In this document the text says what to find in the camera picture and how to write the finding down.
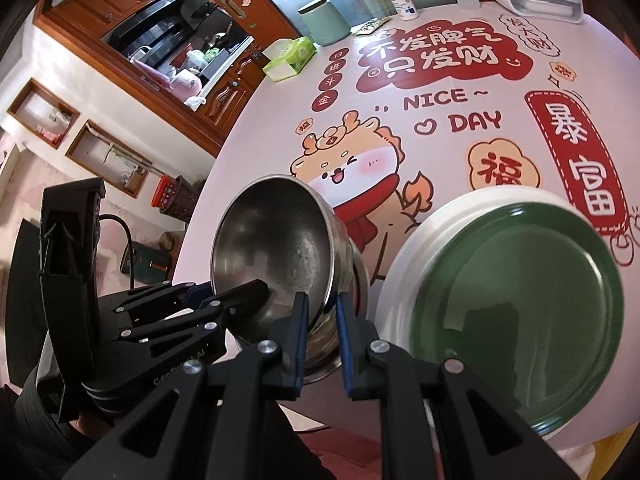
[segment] chinese characters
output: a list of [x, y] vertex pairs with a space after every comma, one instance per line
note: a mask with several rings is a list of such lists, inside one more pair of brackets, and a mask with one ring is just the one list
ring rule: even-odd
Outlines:
[[324, 69], [326, 77], [318, 84], [318, 90], [321, 91], [321, 94], [311, 103], [312, 111], [322, 112], [335, 103], [338, 98], [338, 91], [334, 87], [342, 81], [340, 70], [347, 64], [347, 60], [344, 57], [348, 53], [348, 48], [341, 48], [329, 56], [329, 64]]
[[520, 38], [520, 41], [531, 50], [535, 50], [545, 56], [560, 56], [560, 49], [553, 44], [544, 32], [526, 18], [503, 14], [500, 16], [500, 21], [507, 26], [507, 30], [511, 34]]
[[575, 81], [575, 78], [578, 77], [574, 70], [572, 70], [567, 63], [563, 63], [562, 61], [549, 61], [549, 66], [554, 74], [566, 79], [567, 81]]
[[540, 186], [540, 173], [520, 147], [507, 139], [478, 142], [468, 152], [469, 183], [473, 189], [488, 186]]
[[302, 119], [298, 124], [298, 127], [296, 128], [296, 133], [298, 135], [306, 134], [306, 132], [309, 131], [313, 125], [314, 125], [314, 120], [311, 117]]
[[436, 20], [408, 32], [398, 29], [384, 39], [376, 38], [360, 54], [358, 64], [366, 70], [356, 83], [359, 92], [387, 84], [420, 88], [447, 76], [466, 80], [500, 74], [518, 80], [533, 67], [514, 40], [478, 20], [455, 24]]
[[580, 104], [564, 92], [525, 95], [569, 201], [602, 235], [628, 230], [628, 210], [616, 168], [596, 127]]

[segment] green plate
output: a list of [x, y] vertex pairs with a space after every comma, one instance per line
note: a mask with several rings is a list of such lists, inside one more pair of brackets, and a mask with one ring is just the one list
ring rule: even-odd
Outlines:
[[576, 415], [620, 342], [623, 293], [603, 240], [575, 214], [543, 203], [476, 219], [424, 277], [411, 353], [457, 357], [538, 434]]

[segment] green tissue box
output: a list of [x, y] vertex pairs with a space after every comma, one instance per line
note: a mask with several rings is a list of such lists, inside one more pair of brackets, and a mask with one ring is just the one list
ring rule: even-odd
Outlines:
[[299, 74], [315, 52], [316, 46], [309, 38], [297, 38], [262, 70], [274, 81], [281, 81]]

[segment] kitchen counter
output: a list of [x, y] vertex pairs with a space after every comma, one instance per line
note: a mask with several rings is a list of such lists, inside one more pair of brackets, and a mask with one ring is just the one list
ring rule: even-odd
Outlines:
[[[253, 40], [254, 38], [252, 38], [251, 36], [246, 38], [242, 43], [240, 43], [240, 45], [236, 47], [235, 50], [233, 50], [231, 53], [228, 53], [226, 55], [225, 59], [222, 60], [222, 63], [220, 63], [218, 58], [220, 58], [220, 56], [224, 56], [226, 53], [226, 50], [222, 50], [220, 54], [218, 54], [213, 60], [211, 60], [211, 62], [202, 71], [202, 73], [205, 76], [209, 77], [207, 70], [210, 70], [210, 67], [214, 67], [215, 72], [213, 72], [212, 75], [209, 77], [209, 81], [207, 81], [207, 84], [202, 87], [202, 90], [198, 94], [198, 97], [206, 98], [207, 95], [209, 95], [209, 92], [211, 92], [211, 89], [216, 85], [219, 79], [228, 70], [228, 68], [234, 63], [234, 61], [238, 59], [245, 50], [247, 50], [247, 48], [249, 47], [249, 45], [251, 45]], [[191, 109], [193, 111], [196, 111], [199, 106], [200, 105], [193, 106]]]
[[[266, 174], [295, 174], [334, 207], [356, 197], [366, 206], [348, 231], [372, 279], [372, 311], [384, 308], [376, 301], [391, 261], [433, 211], [485, 186], [542, 187], [589, 219], [623, 281], [625, 327], [609, 375], [550, 444], [597, 440], [640, 419], [638, 95], [640, 61], [588, 16], [524, 20], [484, 3], [396, 17], [371, 37], [320, 48], [296, 77], [261, 83], [202, 191], [174, 282], [210, 279], [223, 212]], [[378, 437], [377, 404], [348, 401], [340, 372], [290, 407]]]

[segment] metal screw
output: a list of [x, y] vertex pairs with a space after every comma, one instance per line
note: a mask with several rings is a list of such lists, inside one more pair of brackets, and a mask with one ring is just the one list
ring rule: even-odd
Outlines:
[[202, 371], [202, 363], [197, 359], [189, 359], [182, 363], [182, 370], [187, 375], [199, 374]]
[[271, 339], [264, 339], [258, 343], [258, 352], [261, 354], [273, 354], [278, 349], [278, 343]]
[[382, 339], [376, 339], [375, 341], [371, 342], [369, 348], [371, 348], [371, 351], [374, 354], [384, 354], [386, 352], [389, 352], [391, 345], [386, 341], [382, 341]]
[[462, 361], [458, 361], [457, 359], [447, 359], [444, 361], [444, 369], [450, 374], [459, 374], [465, 369], [465, 365], [462, 364]]

